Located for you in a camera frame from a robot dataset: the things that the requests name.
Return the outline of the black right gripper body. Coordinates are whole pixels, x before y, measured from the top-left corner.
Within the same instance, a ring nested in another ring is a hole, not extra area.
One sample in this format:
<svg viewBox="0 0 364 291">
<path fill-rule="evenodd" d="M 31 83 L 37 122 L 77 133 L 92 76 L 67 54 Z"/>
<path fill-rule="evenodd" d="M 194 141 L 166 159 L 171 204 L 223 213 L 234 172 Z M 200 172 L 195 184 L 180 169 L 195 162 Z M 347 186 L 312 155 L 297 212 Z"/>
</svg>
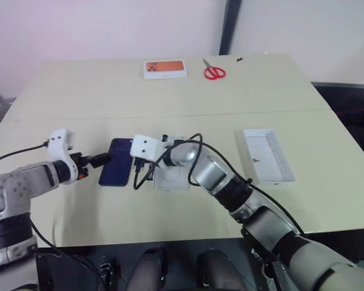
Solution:
<svg viewBox="0 0 364 291">
<path fill-rule="evenodd" d="M 134 180 L 138 181 L 139 172 L 144 168 L 144 166 L 149 166 L 147 172 L 144 175 L 146 177 L 146 181 L 152 181 L 153 180 L 153 173 L 150 172 L 148 174 L 148 172 L 151 170 L 153 164 L 154 164 L 154 162 L 152 162 L 152 161 L 148 161 L 148 160 L 143 159 L 143 158 L 135 158 L 135 160 L 134 160 L 134 166 L 135 166 Z"/>
</svg>

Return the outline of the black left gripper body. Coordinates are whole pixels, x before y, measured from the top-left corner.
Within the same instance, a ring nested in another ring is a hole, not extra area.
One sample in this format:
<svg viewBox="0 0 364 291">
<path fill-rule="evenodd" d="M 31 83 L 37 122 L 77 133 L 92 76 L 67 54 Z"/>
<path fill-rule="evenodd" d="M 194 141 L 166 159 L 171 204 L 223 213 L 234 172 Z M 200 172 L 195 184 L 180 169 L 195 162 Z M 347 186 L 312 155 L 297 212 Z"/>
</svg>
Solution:
<svg viewBox="0 0 364 291">
<path fill-rule="evenodd" d="M 87 165 L 90 164 L 91 156 L 83 156 L 82 153 L 72 153 L 71 158 L 78 169 L 77 180 L 86 178 L 89 175 Z"/>
</svg>

